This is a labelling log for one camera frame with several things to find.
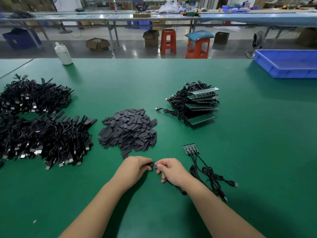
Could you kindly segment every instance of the blue plastic tray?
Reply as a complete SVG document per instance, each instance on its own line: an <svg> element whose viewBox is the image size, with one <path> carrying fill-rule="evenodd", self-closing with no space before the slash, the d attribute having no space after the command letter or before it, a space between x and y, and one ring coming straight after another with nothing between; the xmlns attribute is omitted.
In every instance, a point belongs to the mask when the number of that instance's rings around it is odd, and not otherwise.
<svg viewBox="0 0 317 238"><path fill-rule="evenodd" d="M273 78L317 78L317 50L256 50L253 58Z"/></svg>

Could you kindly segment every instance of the forearm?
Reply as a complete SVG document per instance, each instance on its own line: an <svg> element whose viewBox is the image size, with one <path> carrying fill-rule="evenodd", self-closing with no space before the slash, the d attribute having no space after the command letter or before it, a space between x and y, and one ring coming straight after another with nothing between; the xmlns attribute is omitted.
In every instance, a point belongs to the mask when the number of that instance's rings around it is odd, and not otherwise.
<svg viewBox="0 0 317 238"><path fill-rule="evenodd" d="M264 237L200 181L190 179L184 186L184 190L192 199L212 237Z"/></svg>
<svg viewBox="0 0 317 238"><path fill-rule="evenodd" d="M123 193L124 190L109 181L73 223L60 235L60 238L102 237L110 216Z"/></svg>

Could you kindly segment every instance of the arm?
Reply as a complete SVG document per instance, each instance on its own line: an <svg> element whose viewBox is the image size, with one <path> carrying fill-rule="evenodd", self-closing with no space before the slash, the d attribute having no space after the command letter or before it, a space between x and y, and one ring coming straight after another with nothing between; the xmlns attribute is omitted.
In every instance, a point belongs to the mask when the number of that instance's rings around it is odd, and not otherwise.
<svg viewBox="0 0 317 238"><path fill-rule="evenodd" d="M101 188L59 238L102 237L121 196L141 178L146 170L152 169L146 165L151 162L152 159L141 156L126 158L112 179Z"/></svg>
<svg viewBox="0 0 317 238"><path fill-rule="evenodd" d="M212 237L264 238L204 184L191 176L177 159L163 159L156 164L156 173L162 172L162 183L167 178L169 182L187 192Z"/></svg>

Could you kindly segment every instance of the red plastic stool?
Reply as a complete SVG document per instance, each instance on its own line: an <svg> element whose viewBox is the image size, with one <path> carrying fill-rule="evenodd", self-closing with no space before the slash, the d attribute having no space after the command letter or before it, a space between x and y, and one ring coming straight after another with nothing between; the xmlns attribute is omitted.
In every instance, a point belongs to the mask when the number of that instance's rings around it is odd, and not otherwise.
<svg viewBox="0 0 317 238"><path fill-rule="evenodd" d="M171 36L170 41L166 41L167 36ZM167 49L174 50L174 54L176 54L176 32L173 29L163 29L162 30L162 38L161 38L161 54L165 55L165 51Z"/></svg>
<svg viewBox="0 0 317 238"><path fill-rule="evenodd" d="M207 51L206 52L201 50L201 46L203 45L204 42L207 43ZM186 53L185 58L208 58L210 38L203 38L203 39L200 39L200 40L194 42L195 48L193 50L190 50L191 43L192 43L192 40L189 39L189 44L187 47L187 53Z"/></svg>

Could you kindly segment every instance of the blue bin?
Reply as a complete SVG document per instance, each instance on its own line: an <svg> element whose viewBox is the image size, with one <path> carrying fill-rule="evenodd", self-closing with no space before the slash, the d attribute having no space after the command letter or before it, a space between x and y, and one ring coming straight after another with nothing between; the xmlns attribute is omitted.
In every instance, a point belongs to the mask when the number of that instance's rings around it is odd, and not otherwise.
<svg viewBox="0 0 317 238"><path fill-rule="evenodd" d="M151 25L151 21L139 21L139 25ZM140 29L150 30L152 27L140 27Z"/></svg>
<svg viewBox="0 0 317 238"><path fill-rule="evenodd" d="M36 41L39 44L42 44L38 35L33 29L30 29L33 33ZM9 33L4 33L2 36L6 39L9 45L13 49L29 49L32 47L36 47L35 42L32 40L30 34L27 30L21 28L14 28Z"/></svg>
<svg viewBox="0 0 317 238"><path fill-rule="evenodd" d="M139 22L138 21L127 21L127 23L128 23L128 26L132 26L133 29L139 29L139 27L138 27Z"/></svg>
<svg viewBox="0 0 317 238"><path fill-rule="evenodd" d="M253 60L273 78L317 78L317 50L256 50Z"/></svg>

